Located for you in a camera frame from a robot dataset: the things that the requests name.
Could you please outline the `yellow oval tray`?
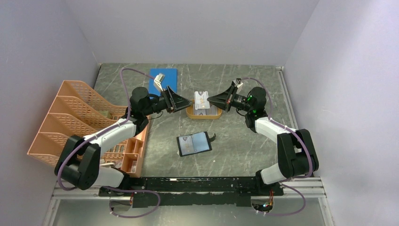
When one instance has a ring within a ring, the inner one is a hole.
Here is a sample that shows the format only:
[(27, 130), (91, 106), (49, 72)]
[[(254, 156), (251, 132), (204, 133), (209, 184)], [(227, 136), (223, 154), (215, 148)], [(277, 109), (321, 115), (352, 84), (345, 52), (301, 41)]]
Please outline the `yellow oval tray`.
[(194, 105), (192, 105), (192, 106), (186, 108), (185, 112), (186, 112), (186, 114), (187, 114), (187, 116), (188, 116), (189, 118), (191, 118), (191, 119), (196, 119), (196, 120), (215, 120), (215, 119), (220, 118), (220, 117), (222, 116), (222, 110), (219, 109), (219, 108), (217, 108), (216, 106), (210, 104), (210, 108), (212, 108), (212, 107), (214, 107), (214, 108), (217, 109), (218, 115), (215, 115), (215, 116), (195, 115), (195, 114), (194, 114), (194, 109), (195, 109), (195, 106), (194, 106)]

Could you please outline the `black card holder wallet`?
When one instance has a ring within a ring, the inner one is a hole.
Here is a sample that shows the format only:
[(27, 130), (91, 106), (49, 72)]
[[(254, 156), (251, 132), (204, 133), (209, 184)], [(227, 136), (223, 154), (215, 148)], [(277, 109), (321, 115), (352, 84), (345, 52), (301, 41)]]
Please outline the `black card holder wallet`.
[[(192, 137), (193, 147), (194, 147), (194, 153), (192, 153), (190, 155), (212, 151), (211, 143), (216, 139), (216, 134), (213, 134), (213, 136), (210, 137), (208, 132), (204, 131), (204, 132), (199, 132), (199, 133), (195, 133), (195, 134), (189, 134), (187, 136)], [(180, 146), (179, 146), (179, 137), (176, 138), (177, 146), (178, 146), (178, 154), (180, 157), (185, 157), (185, 156), (181, 155)]]

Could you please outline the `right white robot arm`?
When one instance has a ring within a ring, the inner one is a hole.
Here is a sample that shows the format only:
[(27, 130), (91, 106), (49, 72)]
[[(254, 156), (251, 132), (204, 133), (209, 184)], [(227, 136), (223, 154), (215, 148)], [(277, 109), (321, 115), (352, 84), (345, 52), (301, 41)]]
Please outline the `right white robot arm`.
[(238, 94), (238, 89), (238, 85), (232, 83), (226, 91), (207, 100), (226, 112), (232, 107), (245, 111), (247, 128), (276, 144), (277, 163), (257, 172), (259, 179), (254, 182), (254, 190), (265, 195), (274, 183), (311, 176), (319, 164), (309, 131), (292, 129), (273, 120), (265, 110), (269, 97), (265, 88), (254, 87), (246, 96)]

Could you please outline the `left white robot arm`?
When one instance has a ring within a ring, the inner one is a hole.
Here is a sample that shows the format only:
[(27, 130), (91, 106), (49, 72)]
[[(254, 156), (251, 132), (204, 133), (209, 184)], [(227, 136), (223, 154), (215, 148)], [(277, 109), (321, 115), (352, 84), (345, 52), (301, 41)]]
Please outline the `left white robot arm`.
[[(170, 87), (160, 96), (150, 94), (145, 87), (138, 87), (129, 95), (126, 113), (111, 126), (94, 134), (70, 136), (55, 167), (61, 188), (86, 190), (93, 186), (107, 186), (119, 196), (130, 190), (129, 175), (114, 167), (103, 167), (100, 160), (112, 147), (141, 133), (153, 113), (166, 110), (175, 113), (192, 105), (192, 101), (175, 93)], [(72, 184), (65, 187), (62, 181)]]

